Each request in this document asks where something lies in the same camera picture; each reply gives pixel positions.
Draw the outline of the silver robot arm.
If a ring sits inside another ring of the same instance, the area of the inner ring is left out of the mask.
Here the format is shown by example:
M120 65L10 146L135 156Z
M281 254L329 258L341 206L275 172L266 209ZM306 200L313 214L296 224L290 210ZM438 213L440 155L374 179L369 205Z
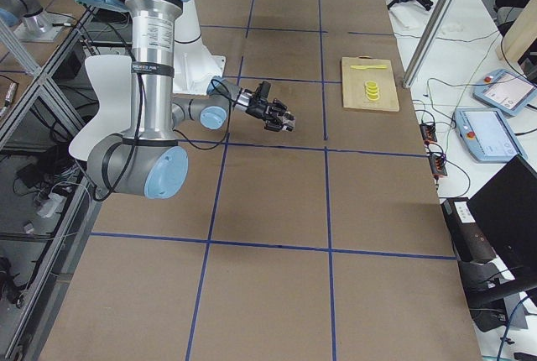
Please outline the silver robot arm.
M223 77L223 58L202 42L195 0L76 1L132 20L124 55L86 61L99 108L73 139L70 154L86 163L96 201L113 193L174 196L189 167L178 138L185 121L226 128L239 109L267 130L294 128L293 114L269 98L267 82L250 91Z

